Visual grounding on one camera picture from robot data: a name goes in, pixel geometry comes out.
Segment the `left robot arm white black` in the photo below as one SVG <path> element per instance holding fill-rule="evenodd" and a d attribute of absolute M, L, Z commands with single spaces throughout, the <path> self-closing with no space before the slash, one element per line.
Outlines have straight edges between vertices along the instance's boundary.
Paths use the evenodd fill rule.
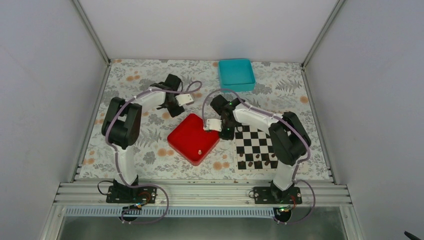
<path fill-rule="evenodd" d="M 110 100 L 101 133 L 114 151 L 117 175 L 112 189 L 119 191 L 124 201 L 131 203 L 139 197 L 139 178 L 132 145 L 140 135 L 143 110 L 166 109 L 171 117 L 176 117 L 185 111 L 184 103 L 177 99 L 182 91 L 182 80 L 169 74 L 165 81 L 151 84 L 129 100 L 120 97 Z"/>

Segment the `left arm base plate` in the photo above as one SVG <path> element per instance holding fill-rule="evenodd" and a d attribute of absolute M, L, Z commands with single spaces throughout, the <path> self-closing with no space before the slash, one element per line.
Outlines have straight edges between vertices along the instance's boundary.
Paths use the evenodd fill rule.
<path fill-rule="evenodd" d="M 140 188 L 127 188 L 110 186 L 106 196 L 108 204 L 154 204 L 157 188 L 145 186 Z"/>

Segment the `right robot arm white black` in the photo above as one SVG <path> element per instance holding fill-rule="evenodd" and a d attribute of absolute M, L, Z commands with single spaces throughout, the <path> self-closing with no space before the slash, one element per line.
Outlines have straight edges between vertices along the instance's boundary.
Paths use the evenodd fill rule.
<path fill-rule="evenodd" d="M 221 139 L 233 140 L 236 127 L 244 125 L 270 136 L 278 160 L 270 183 L 270 195 L 278 204 L 289 199 L 290 189 L 296 184 L 299 164 L 311 156 L 311 140 L 298 116 L 291 111 L 277 114 L 254 107 L 239 96 L 228 101 L 219 94 L 212 99 L 210 106 L 219 118 L 203 118 L 205 131 L 217 131 Z"/>

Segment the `red tray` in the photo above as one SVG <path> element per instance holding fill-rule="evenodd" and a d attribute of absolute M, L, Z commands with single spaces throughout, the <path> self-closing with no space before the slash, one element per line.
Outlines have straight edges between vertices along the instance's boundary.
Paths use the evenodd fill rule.
<path fill-rule="evenodd" d="M 203 120 L 190 113 L 167 137 L 169 146 L 193 166 L 199 166 L 217 146 L 220 138 L 217 131 L 205 131 Z"/>

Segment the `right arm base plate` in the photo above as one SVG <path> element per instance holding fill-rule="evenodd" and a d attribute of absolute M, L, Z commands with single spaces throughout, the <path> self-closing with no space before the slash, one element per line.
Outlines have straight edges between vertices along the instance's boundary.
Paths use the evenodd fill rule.
<path fill-rule="evenodd" d="M 302 204 L 302 194 L 299 187 L 292 186 L 281 191 L 270 186 L 256 186 L 249 192 L 256 205 Z"/>

